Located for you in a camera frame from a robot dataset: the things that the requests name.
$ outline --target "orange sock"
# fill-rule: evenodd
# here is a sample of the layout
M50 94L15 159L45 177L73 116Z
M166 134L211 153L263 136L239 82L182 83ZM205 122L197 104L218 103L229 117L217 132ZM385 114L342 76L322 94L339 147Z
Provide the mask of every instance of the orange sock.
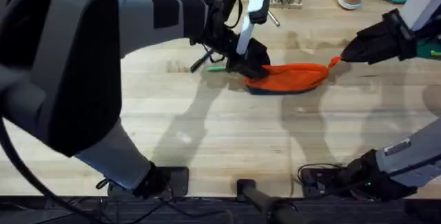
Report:
M245 78L251 94L298 94L313 90L329 75L341 57L334 57L329 65L293 63L288 65L262 65L269 72L264 79Z

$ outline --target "wooden table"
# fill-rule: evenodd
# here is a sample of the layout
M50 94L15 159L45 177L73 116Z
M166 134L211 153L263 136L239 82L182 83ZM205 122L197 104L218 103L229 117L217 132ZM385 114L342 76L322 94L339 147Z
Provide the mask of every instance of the wooden table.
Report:
M365 0L361 9L350 12L336 0L304 0L302 10L272 10L281 26L269 20L254 36L269 48L275 65L327 64L357 31L394 7ZM238 75L189 73L204 53L200 45L178 40L122 61L126 130L155 163L190 168L190 196L233 196L241 178L256 179L259 189L273 196L301 196L299 166L350 162L426 126L441 110L437 61L341 63L312 92L252 96ZM93 169L12 125L8 130L25 162L57 194L106 195L94 188L102 176ZM434 180L414 197L439 198L440 187L441 180ZM3 153L0 194L39 194Z

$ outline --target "cable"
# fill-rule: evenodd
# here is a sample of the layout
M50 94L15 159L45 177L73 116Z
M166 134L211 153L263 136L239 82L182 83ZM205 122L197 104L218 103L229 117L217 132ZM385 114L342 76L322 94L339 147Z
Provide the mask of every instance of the cable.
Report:
M32 211L36 210L34 208L31 208L31 207L25 207L23 205L16 204L16 203L10 203L10 202L1 202L0 205L9 205L9 206L16 207L16 208L18 208L20 210L32 210Z
M167 202L160 202L156 207L152 208L147 214L142 215L141 217L137 218L136 220L126 223L126 224L137 224L140 223L143 219L147 218L151 214L155 213L155 211L162 208Z
M218 214L226 214L226 215L228 215L228 217L229 217L229 224L234 224L234 216L233 216L233 214L231 213L231 211L229 211L229 210L216 210L216 211L207 212L207 213L202 213L202 214L190 214L190 213L188 213L188 212L186 212L186 211L184 211L184 210L178 208L177 206L172 205L169 201L164 201L164 200L161 199L161 198L160 198L159 200L160 200L162 203L166 204L166 206L168 206L168 207L170 207L171 209L173 209L174 211L176 211L176 212L178 212L178 213L180 213L180 214L182 214L182 215L185 215L185 216L187 216L187 217L190 217L190 218L198 219L198 218L203 218L203 217L213 216L213 215L218 215Z
M69 205L65 201L63 201L59 196L51 192L40 180L29 170L29 168L26 166L26 164L21 160L20 156L18 155L17 151L15 150L15 147L13 146L9 135L6 131L5 123L3 122L3 118L1 118L0 121L0 144L3 150L6 153L6 156L9 158L13 166L20 172L20 174L28 180L28 182L34 186L38 191L40 191L43 195L60 205L61 207L64 207L65 209L71 211L72 213L78 214L79 216L82 216L86 218L87 220L91 221L92 223L99 223L104 224L104 222L101 222L100 220L96 219L95 216L87 214L83 210L80 210L72 205Z
M305 180L303 180L302 176L300 175L300 173L302 172L303 169L305 169L306 167L311 167L311 166L330 166L330 167L335 167L338 169L343 169L342 166L334 164L334 163L310 163L310 164L306 164L306 165L302 165L297 169L297 179L302 183L302 185L306 185Z

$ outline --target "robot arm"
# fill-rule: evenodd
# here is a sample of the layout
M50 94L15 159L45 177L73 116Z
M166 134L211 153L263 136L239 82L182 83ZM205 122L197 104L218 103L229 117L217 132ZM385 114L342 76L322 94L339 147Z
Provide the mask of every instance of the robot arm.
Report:
M383 21L357 33L345 48L346 62L377 63L420 56L418 43L441 47L441 0L408 0L401 13L393 10ZM441 174L441 119L409 138L371 150L340 169L303 169L305 195L325 191L344 197L388 201L417 192Z
M18 10L11 7L17 0L0 6L8 17L0 34L2 114L137 196L159 194L167 186L181 189L175 196L185 195L188 171L156 167L121 125L120 60L126 54L188 38L226 56L229 72L267 75L261 67L269 63L266 47L249 37L245 52L237 53L239 36L225 25L236 0L21 1ZM12 59L8 55L18 43L27 52Z

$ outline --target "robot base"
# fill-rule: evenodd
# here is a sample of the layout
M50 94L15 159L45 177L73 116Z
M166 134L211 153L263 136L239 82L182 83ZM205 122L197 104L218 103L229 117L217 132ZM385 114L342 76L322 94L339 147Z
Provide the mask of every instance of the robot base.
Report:
M188 167L157 167L167 178L169 187L156 196L169 199L170 197L183 197L188 193ZM111 197L135 197L132 191L122 188L114 183L109 184L107 195Z

